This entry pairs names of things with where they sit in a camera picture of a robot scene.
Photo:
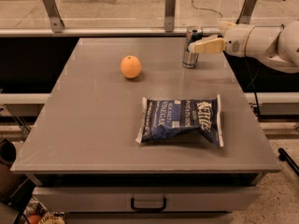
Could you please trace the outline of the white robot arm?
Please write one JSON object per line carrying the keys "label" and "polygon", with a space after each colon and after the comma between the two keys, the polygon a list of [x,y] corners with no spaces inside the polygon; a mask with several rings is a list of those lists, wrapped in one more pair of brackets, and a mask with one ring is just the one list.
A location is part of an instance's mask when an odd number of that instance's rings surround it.
{"label": "white robot arm", "polygon": [[192,42],[192,53],[216,54],[254,58],[263,65],[279,72],[299,72],[299,21],[285,27],[255,26],[220,23],[221,37],[210,35]]}

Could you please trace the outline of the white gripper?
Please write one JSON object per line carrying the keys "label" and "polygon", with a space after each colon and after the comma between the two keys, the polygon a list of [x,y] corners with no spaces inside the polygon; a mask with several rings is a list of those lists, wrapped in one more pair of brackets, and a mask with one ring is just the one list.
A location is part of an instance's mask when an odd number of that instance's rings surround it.
{"label": "white gripper", "polygon": [[207,37],[197,40],[188,46],[189,52],[217,54],[225,50],[229,55],[244,57],[245,44],[249,36],[249,26],[245,24],[235,25],[229,21],[217,21],[217,24],[220,33],[224,35],[224,39],[220,37]]}

